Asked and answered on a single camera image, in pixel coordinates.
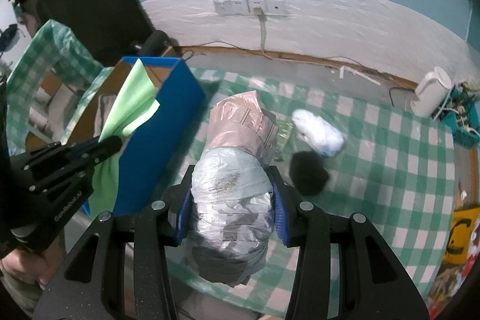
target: white plastic bag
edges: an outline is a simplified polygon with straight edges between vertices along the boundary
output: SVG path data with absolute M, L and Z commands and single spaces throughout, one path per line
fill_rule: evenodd
M 189 266 L 208 281 L 230 286 L 261 270 L 275 212 L 273 187 L 258 159 L 238 148 L 205 151 L 195 165 L 191 193 Z
M 342 134 L 323 118 L 297 109 L 293 112 L 292 121 L 303 140 L 319 155 L 331 158 L 342 149 Z

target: person's arm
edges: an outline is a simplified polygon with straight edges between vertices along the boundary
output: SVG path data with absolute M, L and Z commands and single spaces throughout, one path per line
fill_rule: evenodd
M 30 317 L 45 286 L 65 258 L 63 233 L 41 254 L 15 250 L 0 261 L 3 284 Z

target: garbage bag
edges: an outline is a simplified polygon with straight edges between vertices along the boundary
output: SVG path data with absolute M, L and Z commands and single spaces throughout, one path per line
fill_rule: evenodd
M 202 278 L 229 286 L 246 283 L 266 261 L 274 229 L 270 164 L 278 128 L 260 107 L 256 91 L 233 95 L 210 111 L 207 143 L 195 165 L 189 267 Z

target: wooden baseboard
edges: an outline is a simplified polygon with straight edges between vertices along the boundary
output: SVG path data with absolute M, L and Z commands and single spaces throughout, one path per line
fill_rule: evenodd
M 245 55 L 250 53 L 251 55 L 263 56 L 262 51 L 254 51 L 249 49 L 240 49 L 240 48 L 231 48 L 231 47 L 218 47 L 218 46 L 185 46 L 182 47 L 182 51 L 193 51 L 193 52 L 203 52 L 203 53 L 227 53 L 230 55 Z M 322 57 L 314 57 L 308 55 L 299 55 L 297 53 L 286 53 L 286 52 L 276 52 L 276 51 L 265 51 L 265 54 L 269 57 L 273 57 L 282 61 L 292 61 L 292 62 L 301 62 L 301 63 L 310 63 L 318 65 L 326 65 L 327 67 L 340 68 L 343 65 L 346 65 L 350 68 L 356 69 L 357 71 L 363 72 L 367 75 L 379 76 L 383 79 L 392 81 L 399 87 L 408 88 L 410 90 L 415 90 L 417 83 L 404 79 L 399 76 L 387 74 L 385 72 L 379 72 L 373 68 L 367 68 L 360 64 L 347 63 L 338 60 L 325 59 Z
M 472 202 L 478 202 L 479 199 L 479 156 L 478 148 L 472 147 L 469 151 L 470 154 L 470 199 Z

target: electrical outlet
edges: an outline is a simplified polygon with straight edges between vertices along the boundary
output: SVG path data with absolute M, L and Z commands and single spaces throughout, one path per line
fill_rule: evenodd
M 240 14 L 243 16 L 250 14 L 247 0 L 231 0 L 230 3 L 232 5 L 232 14 Z
M 233 14 L 230 0 L 214 0 L 213 5 L 217 14 L 221 16 L 231 16 Z
M 285 5 L 285 0 L 265 0 L 267 4 L 266 14 L 271 14 L 275 16 L 286 16 L 287 6 Z
M 262 9 L 263 13 L 267 13 L 267 2 L 266 0 L 248 0 L 248 6 L 250 8 L 250 14 L 255 14 L 254 9 L 259 7 Z

